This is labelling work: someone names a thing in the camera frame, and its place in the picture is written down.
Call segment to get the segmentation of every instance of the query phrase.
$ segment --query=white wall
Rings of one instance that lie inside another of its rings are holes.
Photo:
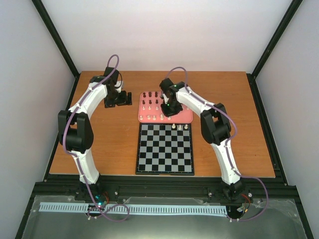
[[[0,233],[14,238],[74,78],[30,0],[0,1]]]
[[[288,182],[319,238],[319,2],[303,1],[272,52],[258,87]]]
[[[291,0],[44,0],[79,70],[252,72]]]

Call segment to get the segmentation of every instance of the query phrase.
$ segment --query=brown tabletop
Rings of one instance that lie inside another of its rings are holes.
[[[140,94],[144,91],[160,90],[159,84],[167,72],[121,73],[124,90],[132,92],[133,105],[106,109],[101,101],[91,117],[94,133],[92,154],[97,170],[105,175],[135,175]],[[102,74],[102,71],[83,71],[71,105],[83,95],[92,76]],[[243,175],[275,177],[246,73],[189,72],[188,75],[188,84],[196,93],[208,101],[222,103],[235,121],[238,135],[232,140],[232,150],[239,171]],[[170,79],[176,83],[184,81],[184,73],[173,72]],[[216,155],[202,138],[200,119],[195,114],[191,125],[195,176],[220,177]],[[50,173],[78,174],[73,158],[63,152],[60,144]]]

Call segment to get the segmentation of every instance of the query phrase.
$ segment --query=purple cable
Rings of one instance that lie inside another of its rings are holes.
[[[182,70],[185,72],[185,89],[186,89],[186,91],[187,91],[191,96],[193,96],[195,99],[197,99],[197,100],[200,101],[201,103],[205,104],[205,102],[204,102],[202,99],[200,99],[200,98],[197,97],[196,95],[193,95],[193,94],[188,90],[188,88],[187,88],[188,72],[186,71],[186,69],[185,69],[184,67],[177,66],[177,67],[171,69],[171,70],[168,72],[168,74],[165,76],[165,78],[168,78],[169,75],[172,73],[172,71],[174,71],[174,70],[176,70],[176,69],[182,69]],[[211,104],[206,104],[206,105],[209,106],[209,107],[211,107],[211,108],[214,109],[215,111],[220,112],[222,115],[224,115],[226,118],[228,118],[228,120],[229,120],[229,121],[232,123],[232,125],[234,126],[235,133],[234,133],[232,136],[230,136],[230,137],[226,140],[225,145],[227,146],[227,143],[237,135],[237,126],[236,126],[235,122],[234,122],[234,121],[231,119],[231,117],[229,117],[228,114],[226,114],[224,111],[222,111],[222,110],[216,108],[215,106],[213,106],[213,105],[211,105]],[[234,168],[234,165],[233,165],[233,163],[232,163],[232,161],[231,161],[231,158],[230,158],[230,155],[229,155],[228,147],[226,147],[226,153],[227,153],[227,157],[228,157],[228,161],[229,161],[229,163],[230,163],[230,166],[231,166],[232,168]],[[260,215],[262,215],[262,214],[265,212],[266,208],[268,207],[268,202],[269,202],[268,191],[267,191],[267,188],[266,188],[265,184],[263,183],[263,181],[261,181],[260,178],[252,177],[252,176],[244,176],[244,175],[240,174],[239,172],[237,172],[237,171],[235,171],[235,170],[234,170],[234,172],[235,172],[239,177],[242,177],[242,178],[252,178],[252,179],[258,180],[258,181],[260,182],[260,184],[263,186],[264,190],[265,190],[265,194],[266,194],[266,205],[265,205],[265,207],[262,209],[262,211],[261,211],[259,214],[255,215],[255,216],[253,216],[253,217],[251,217],[251,218],[248,218],[248,219],[241,219],[241,220],[240,220],[241,222],[247,222],[247,221],[250,221],[250,220],[252,220],[252,219],[255,219],[255,218],[259,217]]]
[[[108,65],[107,65],[107,66],[109,66],[110,61],[111,61],[111,59],[112,59],[113,57],[117,57],[117,62],[116,62],[116,65],[115,65],[114,69],[113,69],[113,70],[111,71],[111,73],[110,73],[108,76],[106,76],[102,81],[100,81],[100,82],[97,83],[94,87],[92,87],[92,90],[94,90],[94,89],[97,88],[99,85],[101,85],[103,82],[105,82],[107,79],[109,79],[109,77],[116,71],[116,68],[118,67],[119,61],[120,61],[120,58],[119,58],[118,55],[116,55],[116,54],[112,55],[112,56],[109,58],[109,61],[108,61]],[[95,200],[94,200],[94,197],[93,197],[93,195],[92,195],[92,192],[91,192],[89,183],[88,183],[87,178],[85,177],[85,174],[84,174],[83,169],[82,169],[82,167],[81,167],[79,158],[77,157],[77,155],[76,155],[75,153],[69,152],[69,151],[66,149],[66,146],[65,146],[66,135],[67,135],[67,133],[68,133],[68,130],[69,130],[71,121],[72,121],[74,115],[76,114],[76,112],[78,111],[78,109],[80,108],[80,106],[83,104],[83,102],[84,102],[85,99],[89,96],[89,94],[90,94],[91,92],[92,92],[92,91],[88,91],[88,92],[82,97],[82,99],[81,99],[80,102],[79,102],[79,106],[76,107],[76,108],[74,109],[74,111],[72,112],[72,114],[70,115],[70,118],[69,118],[68,122],[66,123],[66,127],[65,127],[65,130],[64,130],[63,139],[62,139],[62,146],[63,146],[63,150],[64,150],[65,153],[76,157],[76,162],[77,162],[77,164],[78,164],[79,171],[80,171],[81,175],[83,176],[83,179],[84,179],[84,181],[85,181],[85,185],[86,185],[86,187],[87,187],[87,189],[88,189],[88,191],[89,191],[89,194],[90,194],[90,197],[91,197],[91,199],[92,199],[92,201],[93,201],[93,204],[94,204],[95,207],[98,209],[98,211],[101,213],[100,216],[103,216],[103,217],[105,217],[106,219],[108,219],[108,220],[110,220],[110,221],[112,221],[112,222],[120,223],[120,222],[125,221],[125,220],[129,217],[129,215],[130,215],[130,209],[129,209],[129,207],[126,206],[126,205],[124,205],[124,204],[117,204],[117,205],[112,206],[109,210],[107,210],[107,211],[105,211],[105,212],[102,212],[102,210],[98,207],[97,203],[96,203]],[[112,208],[119,207],[119,206],[125,207],[125,208],[127,209],[128,213],[127,213],[127,215],[126,215],[125,218],[123,218],[123,219],[117,221],[117,220],[113,220],[113,219],[111,219],[111,218],[109,218],[108,216],[105,215],[105,214],[108,213]]]

